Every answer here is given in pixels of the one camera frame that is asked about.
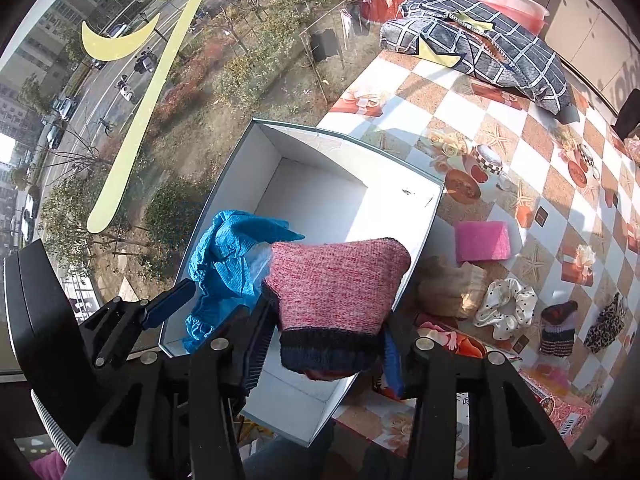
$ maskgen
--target open cardboard box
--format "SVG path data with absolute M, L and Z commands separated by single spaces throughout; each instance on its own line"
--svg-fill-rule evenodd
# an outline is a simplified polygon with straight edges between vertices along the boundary
M 303 244 L 391 237 L 402 243 L 414 270 L 431 227 L 442 183 L 356 139 L 306 126 L 253 120 L 212 190 L 191 237 L 177 281 L 188 278 L 188 261 L 212 218 L 226 209 L 289 221 Z M 185 353 L 184 320 L 196 302 L 162 326 L 160 346 Z M 278 334 L 258 385 L 243 413 L 251 420 L 308 446 L 344 397 L 354 377 L 323 382 L 282 367 Z

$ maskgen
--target metal screw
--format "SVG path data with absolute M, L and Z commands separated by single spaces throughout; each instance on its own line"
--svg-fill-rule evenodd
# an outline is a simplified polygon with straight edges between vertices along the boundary
M 229 341 L 223 337 L 219 337 L 217 339 L 214 339 L 211 342 L 211 348 L 213 350 L 224 350 L 226 347 L 229 346 Z
M 504 362 L 504 354 L 502 352 L 489 352 L 487 359 L 492 365 L 501 365 Z
M 158 361 L 158 354 L 154 351 L 150 350 L 149 352 L 145 352 L 140 356 L 140 362 L 143 365 L 151 365 Z
M 418 350 L 431 350 L 435 346 L 433 339 L 428 337 L 419 337 L 415 340 L 415 346 Z

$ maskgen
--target street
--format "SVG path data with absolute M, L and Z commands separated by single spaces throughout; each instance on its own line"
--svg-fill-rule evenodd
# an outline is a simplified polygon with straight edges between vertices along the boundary
M 160 20 L 156 28 L 168 38 L 187 1 L 155 0 L 145 9 L 145 14 L 148 18 L 151 18 L 158 12 L 160 13 Z M 225 0 L 203 1 L 205 6 L 213 10 L 224 3 Z M 133 67 L 136 56 L 142 50 L 150 50 L 159 58 L 164 51 L 164 45 L 164 40 L 158 34 L 153 33 L 148 41 L 129 57 L 108 62 L 102 70 L 92 69 L 78 91 L 78 108 L 68 122 L 68 131 L 65 133 L 58 148 L 60 152 L 82 153 L 86 149 L 83 143 L 69 131 L 75 132 L 88 145 L 99 146 L 103 142 L 105 135 L 104 127 L 98 124 L 99 118 L 104 118 L 106 121 L 116 124 L 117 126 L 114 130 L 117 132 L 120 126 L 135 111 L 136 103 L 144 95 L 146 87 L 152 78 L 152 74 L 148 72 L 142 75 L 134 72 Z M 129 76 L 129 86 L 134 92 L 131 102 L 125 100 L 116 88 L 116 83 L 122 74 Z M 60 157 L 55 154 L 49 155 L 48 159 L 43 170 L 40 186 L 42 202 L 47 199 L 56 180 L 62 174 L 65 174 L 72 164 L 72 161 L 68 161 L 65 164 L 52 166 L 52 164 L 68 160 L 67 157 Z M 34 239 L 43 237 L 44 233 L 44 229 L 40 229 L 39 218 L 37 218 Z

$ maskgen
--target blue cloth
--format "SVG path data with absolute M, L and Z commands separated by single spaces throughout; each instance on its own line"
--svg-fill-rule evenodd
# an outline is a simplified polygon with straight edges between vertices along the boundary
M 261 280 L 254 286 L 245 255 L 260 242 L 290 242 L 304 238 L 284 220 L 262 218 L 244 211 L 221 211 L 213 218 L 189 259 L 189 275 L 202 294 L 186 319 L 184 348 L 194 352 L 200 343 L 239 304 L 253 308 Z

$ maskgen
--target barcode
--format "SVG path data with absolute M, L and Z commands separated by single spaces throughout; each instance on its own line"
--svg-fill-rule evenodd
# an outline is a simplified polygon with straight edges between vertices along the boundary
M 569 416 L 564 420 L 562 426 L 560 427 L 560 436 L 565 436 L 567 433 L 569 433 L 574 428 L 574 425 L 576 422 L 578 422 L 579 418 L 580 415 L 578 415 L 577 413 L 569 414 Z

